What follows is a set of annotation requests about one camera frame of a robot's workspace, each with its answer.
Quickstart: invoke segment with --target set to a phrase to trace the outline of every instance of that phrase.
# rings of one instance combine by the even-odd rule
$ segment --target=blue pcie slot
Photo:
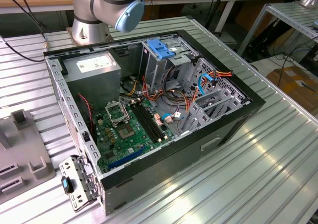
[[[140,150],[138,150],[138,151],[136,151],[136,152],[134,152],[134,153],[132,153],[132,154],[120,159],[120,160],[118,160],[118,161],[115,161],[115,162],[111,163],[110,165],[108,165],[108,167],[109,168],[114,168],[114,167],[120,166],[120,165],[122,165],[122,164],[124,164],[124,163],[126,163],[128,161],[131,161],[132,159],[140,156],[143,153],[143,150],[145,148],[146,148],[146,146],[141,148]]]

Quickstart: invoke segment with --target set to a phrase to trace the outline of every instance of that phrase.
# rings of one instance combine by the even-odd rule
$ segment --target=yellow wire
[[[137,82],[138,82],[138,81],[136,80],[135,83],[134,83],[134,87],[133,87],[132,91],[129,92],[129,93],[127,94],[127,96],[131,96],[132,94],[134,94],[134,92],[135,92],[135,90],[136,90]]]

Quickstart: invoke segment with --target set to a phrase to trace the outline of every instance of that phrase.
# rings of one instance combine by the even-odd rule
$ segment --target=chip
[[[106,159],[110,159],[110,158],[114,157],[115,154],[113,151],[111,151],[111,152],[108,152],[107,154],[105,154],[105,156],[106,156]]]
[[[118,126],[117,131],[123,140],[135,134],[133,128],[129,124],[122,124]]]

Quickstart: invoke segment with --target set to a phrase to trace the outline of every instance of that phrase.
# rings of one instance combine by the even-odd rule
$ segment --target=sticker
[[[174,114],[174,117],[180,118],[180,116],[181,116],[181,113],[176,111],[175,114]]]
[[[285,73],[287,73],[287,75],[289,75],[289,76],[297,76],[296,73],[294,73],[294,71],[292,71],[292,70],[287,70],[287,71],[285,71]]]
[[[304,86],[303,85],[303,83],[305,84],[305,85],[307,85],[304,81],[302,81],[302,80],[298,80],[298,81],[295,81],[299,86]]]
[[[81,73],[103,69],[112,66],[111,61],[106,56],[101,56],[92,59],[86,59],[77,62],[77,66]]]

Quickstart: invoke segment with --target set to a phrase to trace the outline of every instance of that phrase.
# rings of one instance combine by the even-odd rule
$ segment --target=aluminum table
[[[313,23],[318,21],[318,8],[307,9],[297,2],[266,4],[240,46],[239,55],[243,54],[267,12],[295,28],[300,35],[304,34],[308,38],[318,41],[318,29],[313,26]]]
[[[306,223],[318,208],[318,121],[195,20],[141,22],[114,39],[184,29],[233,69],[266,104],[225,145],[110,216],[98,202],[74,213],[58,164],[77,153],[44,63],[20,58],[0,43],[0,119],[32,113],[56,177],[0,205],[1,223]],[[51,49],[74,46],[67,32],[46,35]],[[40,35],[10,38],[20,52],[42,57]]]

